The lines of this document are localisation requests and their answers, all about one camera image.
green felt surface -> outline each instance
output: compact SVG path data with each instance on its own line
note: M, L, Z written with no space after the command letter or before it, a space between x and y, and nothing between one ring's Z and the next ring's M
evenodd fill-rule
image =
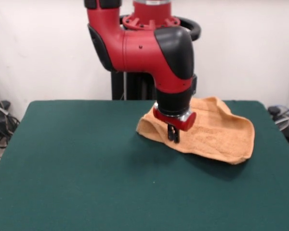
M258 102L237 166L136 132L152 102L34 102L0 162L0 231L289 231L289 146Z

black cover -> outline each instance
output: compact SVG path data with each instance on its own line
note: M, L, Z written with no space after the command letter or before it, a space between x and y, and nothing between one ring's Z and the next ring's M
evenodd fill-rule
M88 9L96 9L96 0L85 0L85 7Z
M180 79L190 79L194 73L194 50L189 33L182 27L160 28L154 31L165 59Z
M180 93L169 94L156 89L159 111L167 116L181 116L189 109L193 87Z
M96 53L103 65L103 67L107 70L107 71L115 71L115 68L113 67L107 48L104 44L103 39L101 38L101 36L96 32L96 30L94 30L90 25L88 25L89 28L89 32L91 35L91 39L93 42L93 45L95 47Z
M103 9L118 8L122 5L122 0L100 0Z

black handle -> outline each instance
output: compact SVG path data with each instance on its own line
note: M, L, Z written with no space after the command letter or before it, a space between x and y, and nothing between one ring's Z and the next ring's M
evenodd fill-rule
M189 20L187 18L181 18L181 17L177 17L177 18L181 21L180 26L185 27L190 30L189 34L192 38L192 41L195 41L200 37L201 27L199 26L198 23L192 20Z
M273 120L276 121L281 111L278 107L272 106L268 108L268 112L273 117Z

cloth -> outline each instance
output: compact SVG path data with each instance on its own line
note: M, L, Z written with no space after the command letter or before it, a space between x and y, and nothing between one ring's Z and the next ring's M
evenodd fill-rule
M240 165L136 132L153 101L30 104L0 160L0 231L289 231L289 144L265 107Z
M196 121L188 132L180 131L179 143L168 140L167 125L154 117L153 108L140 119L137 132L179 152L230 164L239 164L251 157L255 130L248 119L232 114L216 97L192 98L190 106L197 114Z

white wall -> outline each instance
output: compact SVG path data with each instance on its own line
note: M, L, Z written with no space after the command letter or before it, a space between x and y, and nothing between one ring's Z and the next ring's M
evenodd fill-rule
M197 97L289 106L289 0L172 2L202 26ZM111 99L87 22L82 0L0 0L0 98L17 117L33 100Z

